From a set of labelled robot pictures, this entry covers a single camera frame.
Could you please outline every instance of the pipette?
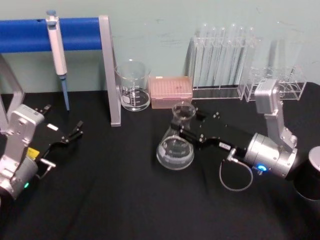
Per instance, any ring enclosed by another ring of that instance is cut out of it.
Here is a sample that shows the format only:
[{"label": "pipette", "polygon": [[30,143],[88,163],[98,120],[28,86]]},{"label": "pipette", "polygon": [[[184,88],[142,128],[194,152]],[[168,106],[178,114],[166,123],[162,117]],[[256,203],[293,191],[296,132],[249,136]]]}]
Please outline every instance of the pipette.
[{"label": "pipette", "polygon": [[49,10],[46,12],[46,14],[48,16],[45,19],[45,21],[46,21],[46,26],[48,30],[49,39],[50,39],[54,67],[55,67],[56,74],[61,79],[66,110],[70,111],[68,90],[67,90],[67,66],[66,66],[64,45],[62,43],[59,17],[56,16],[55,10]]}]

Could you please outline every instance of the black tablecloth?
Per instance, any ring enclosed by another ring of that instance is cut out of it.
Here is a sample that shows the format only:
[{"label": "black tablecloth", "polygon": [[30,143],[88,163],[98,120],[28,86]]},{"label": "black tablecloth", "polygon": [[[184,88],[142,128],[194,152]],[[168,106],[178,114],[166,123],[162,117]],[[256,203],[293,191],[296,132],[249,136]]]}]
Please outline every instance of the black tablecloth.
[{"label": "black tablecloth", "polygon": [[[162,167],[156,147],[171,121],[170,109],[122,109],[122,126],[111,128],[105,92],[70,92],[69,99],[68,115],[61,93],[26,95],[24,103],[32,108],[52,104],[46,119],[66,132],[84,121],[84,135],[47,157],[57,168],[19,196],[1,230],[3,239],[320,239],[319,203],[304,200],[291,182],[254,174],[248,190],[230,192],[220,184],[222,156],[213,147],[197,151],[184,170]],[[195,104],[219,111],[227,124],[267,133],[254,102]],[[320,145],[319,106],[320,86],[314,83],[300,101],[284,103],[285,124],[298,137],[300,151]],[[1,153],[4,145],[2,136]],[[248,180],[241,166],[227,166],[224,175],[231,185]]]}]

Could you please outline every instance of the yellow label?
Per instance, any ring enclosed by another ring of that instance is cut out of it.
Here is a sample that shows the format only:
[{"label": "yellow label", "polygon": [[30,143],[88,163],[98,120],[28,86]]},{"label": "yellow label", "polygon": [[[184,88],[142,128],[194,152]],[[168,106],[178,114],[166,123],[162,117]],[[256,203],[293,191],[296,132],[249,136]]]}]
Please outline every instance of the yellow label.
[{"label": "yellow label", "polygon": [[36,159],[36,157],[38,157],[39,153],[40,153],[39,151],[29,147],[26,155],[31,159]]}]

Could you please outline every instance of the glass beaker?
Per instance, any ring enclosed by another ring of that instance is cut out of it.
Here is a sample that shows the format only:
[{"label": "glass beaker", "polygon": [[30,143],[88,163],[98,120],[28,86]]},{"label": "glass beaker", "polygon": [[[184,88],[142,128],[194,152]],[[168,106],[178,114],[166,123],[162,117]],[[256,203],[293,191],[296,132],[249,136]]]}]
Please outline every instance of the glass beaker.
[{"label": "glass beaker", "polygon": [[120,80],[121,105],[133,112],[146,109],[150,105],[147,82],[151,70],[142,62],[130,60],[115,68]]},{"label": "glass beaker", "polygon": [[[190,120],[196,114],[196,108],[191,103],[182,101],[173,106],[172,113],[174,123],[189,129]],[[179,136],[179,131],[169,127],[156,149],[156,157],[165,168],[182,170],[194,160],[194,147]]]}]

